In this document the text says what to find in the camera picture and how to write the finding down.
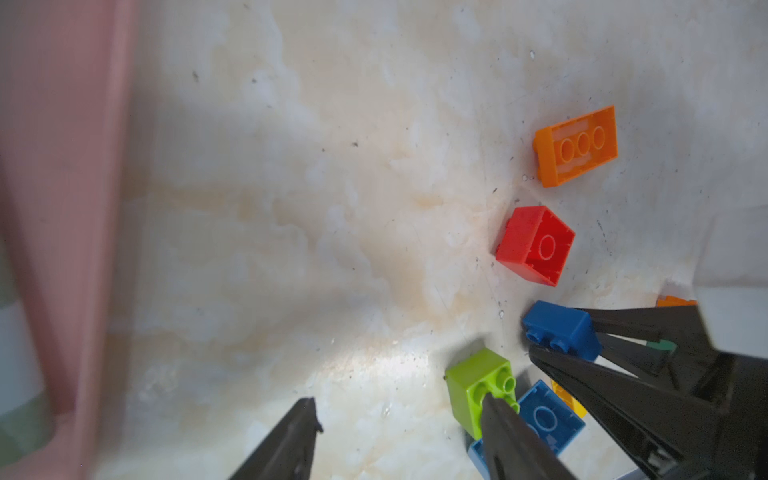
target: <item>yellow lego brick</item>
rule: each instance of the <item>yellow lego brick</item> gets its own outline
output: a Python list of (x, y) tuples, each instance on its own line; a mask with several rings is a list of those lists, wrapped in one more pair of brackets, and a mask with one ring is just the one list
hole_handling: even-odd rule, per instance
[(571, 410), (573, 410), (574, 413), (578, 415), (578, 418), (583, 419), (585, 416), (587, 416), (587, 409), (584, 408), (584, 406), (580, 404), (578, 400), (573, 398), (570, 393), (566, 392), (563, 387), (555, 383), (554, 380), (552, 380), (552, 391), (555, 393), (555, 395), (560, 397), (560, 400), (565, 402), (565, 405), (570, 407)]

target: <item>marble-like surface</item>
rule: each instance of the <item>marble-like surface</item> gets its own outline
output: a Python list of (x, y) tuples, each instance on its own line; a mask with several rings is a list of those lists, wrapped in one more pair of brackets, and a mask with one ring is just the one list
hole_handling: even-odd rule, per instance
[[(446, 366), (485, 344), (523, 389), (534, 300), (686, 295), (712, 214), (768, 203), (766, 24), (757, 0), (147, 0), (96, 477), (226, 478), (314, 396), (314, 478), (479, 478)], [(543, 189), (534, 132), (609, 104), (620, 157)], [(557, 288), (491, 254), (539, 203), (576, 231)], [(632, 466), (591, 418), (562, 459)]]

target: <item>light blue lego brick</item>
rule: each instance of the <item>light blue lego brick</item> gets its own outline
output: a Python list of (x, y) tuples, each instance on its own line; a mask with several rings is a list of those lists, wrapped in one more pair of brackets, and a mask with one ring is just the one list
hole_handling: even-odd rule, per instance
[(482, 446), (482, 439), (475, 440), (467, 450), (467, 455), (475, 464), (483, 480), (491, 480), (491, 473), (488, 471), (488, 464), (485, 462), (485, 450)]
[(560, 455), (586, 425), (544, 382), (520, 398), (520, 416), (555, 455)]

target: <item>red lego brick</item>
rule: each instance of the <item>red lego brick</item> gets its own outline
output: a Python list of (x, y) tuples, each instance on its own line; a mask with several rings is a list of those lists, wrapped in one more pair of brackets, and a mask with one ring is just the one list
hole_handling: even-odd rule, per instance
[(529, 282), (557, 286), (576, 233), (547, 207), (518, 207), (496, 249), (496, 261)]

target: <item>pink wall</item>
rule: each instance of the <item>pink wall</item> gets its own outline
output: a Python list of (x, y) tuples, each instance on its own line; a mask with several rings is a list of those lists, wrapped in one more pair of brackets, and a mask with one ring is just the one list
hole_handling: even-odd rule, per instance
[(46, 449), (3, 475), (76, 478), (90, 461), (135, 9), (134, 0), (0, 3), (2, 234), (64, 421)]

